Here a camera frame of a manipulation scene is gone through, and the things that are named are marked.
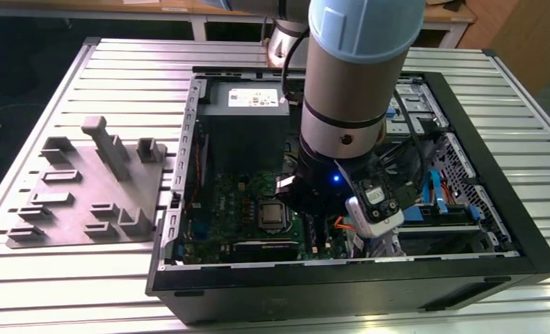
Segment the power supply label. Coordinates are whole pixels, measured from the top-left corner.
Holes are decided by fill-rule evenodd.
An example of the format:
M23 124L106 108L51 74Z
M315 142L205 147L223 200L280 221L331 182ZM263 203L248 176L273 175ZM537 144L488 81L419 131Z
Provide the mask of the power supply label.
M232 89L228 106L268 107L279 106L277 89Z

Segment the small white sticker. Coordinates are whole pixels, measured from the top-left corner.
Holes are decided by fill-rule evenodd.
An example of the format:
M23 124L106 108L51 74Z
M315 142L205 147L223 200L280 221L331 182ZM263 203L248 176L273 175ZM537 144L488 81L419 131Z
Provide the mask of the small white sticker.
M357 234L353 236L353 245L356 245L360 251L364 250L364 241L361 240L360 237L357 237Z
M379 204L384 200L384 190L381 187L369 189L365 192L365 195L368 196L368 201L372 204Z
M163 7L164 12L188 12L188 8Z
M232 89L228 106L269 107L279 106L277 89Z

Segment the wooden cabinet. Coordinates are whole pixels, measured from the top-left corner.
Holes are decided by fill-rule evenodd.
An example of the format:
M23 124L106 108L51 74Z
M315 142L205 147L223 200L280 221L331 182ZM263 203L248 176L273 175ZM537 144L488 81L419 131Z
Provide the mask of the wooden cabinet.
M468 0L477 15L459 47L493 49L531 94L550 81L550 0Z

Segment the green circuit board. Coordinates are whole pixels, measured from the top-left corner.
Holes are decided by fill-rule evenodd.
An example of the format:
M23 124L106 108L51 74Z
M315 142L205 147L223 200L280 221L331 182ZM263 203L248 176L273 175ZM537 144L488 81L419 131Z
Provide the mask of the green circuit board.
M228 251L228 244L240 241L297 242L297 260L324 260L345 256L344 242L335 242L333 239L328 249L321 249L317 253L307 249L301 217L287 207L284 229L265 230L259 227L259 203L261 200L273 200L276 176L269 172L216 175L211 208L207 208L209 212L203 218L193 218L188 222L188 263L224 263L223 253Z

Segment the dark floor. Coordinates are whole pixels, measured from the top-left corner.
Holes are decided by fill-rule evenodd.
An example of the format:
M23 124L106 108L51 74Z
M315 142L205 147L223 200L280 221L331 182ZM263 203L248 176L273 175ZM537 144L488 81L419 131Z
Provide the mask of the dark floor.
M188 22L0 17L0 181L90 36L191 40ZM211 40L260 40L260 26L208 24ZM540 103L550 113L550 85Z

